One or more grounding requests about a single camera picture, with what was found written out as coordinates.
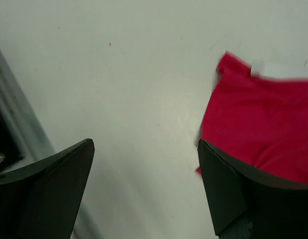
white table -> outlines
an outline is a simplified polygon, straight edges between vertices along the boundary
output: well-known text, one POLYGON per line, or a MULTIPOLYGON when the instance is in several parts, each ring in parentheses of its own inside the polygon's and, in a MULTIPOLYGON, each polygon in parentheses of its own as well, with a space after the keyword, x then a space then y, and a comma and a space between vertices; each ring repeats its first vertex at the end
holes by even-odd
POLYGON ((94 140, 105 239, 212 239, 194 170, 217 62, 308 67, 308 0, 0 0, 0 48, 56 150, 94 140))

gray metal frame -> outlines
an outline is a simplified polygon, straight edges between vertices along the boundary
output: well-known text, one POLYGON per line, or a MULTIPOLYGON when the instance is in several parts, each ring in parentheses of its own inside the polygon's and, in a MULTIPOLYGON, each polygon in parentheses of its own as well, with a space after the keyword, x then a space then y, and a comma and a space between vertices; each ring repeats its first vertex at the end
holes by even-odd
MULTIPOLYGON (((15 142, 24 154, 22 165, 55 153, 35 113, 0 51, 0 110, 15 142)), ((101 239, 83 203, 74 226, 77 239, 101 239)))

tabletop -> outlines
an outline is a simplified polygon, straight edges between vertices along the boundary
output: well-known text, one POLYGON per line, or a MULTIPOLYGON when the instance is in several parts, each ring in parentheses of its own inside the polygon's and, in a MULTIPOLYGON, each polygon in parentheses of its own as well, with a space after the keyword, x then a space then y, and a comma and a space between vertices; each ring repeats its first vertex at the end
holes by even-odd
POLYGON ((194 171, 217 62, 308 67, 308 0, 0 0, 0 49, 57 151, 94 140, 104 238, 212 239, 194 171))

folded cloth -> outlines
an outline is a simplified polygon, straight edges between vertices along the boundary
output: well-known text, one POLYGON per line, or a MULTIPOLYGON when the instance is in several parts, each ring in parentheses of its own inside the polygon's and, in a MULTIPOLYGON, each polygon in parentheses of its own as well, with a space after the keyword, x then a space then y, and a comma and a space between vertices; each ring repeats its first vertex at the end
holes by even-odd
POLYGON ((251 77, 250 66, 229 52, 217 71, 202 139, 263 171, 308 183, 308 79, 251 77))

red fabric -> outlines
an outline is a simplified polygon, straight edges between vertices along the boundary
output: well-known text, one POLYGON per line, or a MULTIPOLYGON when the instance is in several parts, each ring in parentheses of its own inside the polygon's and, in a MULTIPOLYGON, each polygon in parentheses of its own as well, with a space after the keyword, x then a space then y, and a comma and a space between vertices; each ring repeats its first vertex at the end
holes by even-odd
POLYGON ((308 183, 308 80, 251 77, 250 66, 230 53, 218 73, 202 139, 268 173, 308 183))

